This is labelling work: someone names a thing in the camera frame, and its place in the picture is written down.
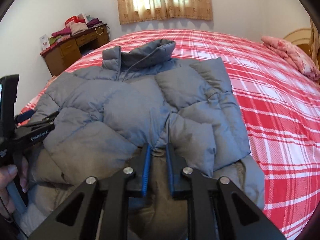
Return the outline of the person left hand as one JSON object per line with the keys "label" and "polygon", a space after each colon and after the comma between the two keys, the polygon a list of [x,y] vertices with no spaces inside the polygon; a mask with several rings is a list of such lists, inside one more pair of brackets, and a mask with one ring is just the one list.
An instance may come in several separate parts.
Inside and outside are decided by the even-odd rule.
{"label": "person left hand", "polygon": [[26,193],[29,189],[28,185],[28,161],[25,157],[22,157],[21,164],[17,167],[16,165],[9,165],[1,167],[1,215],[8,219],[10,214],[15,211],[15,205],[12,198],[9,196],[6,189],[7,185],[18,176],[20,179],[20,186],[22,191]]}

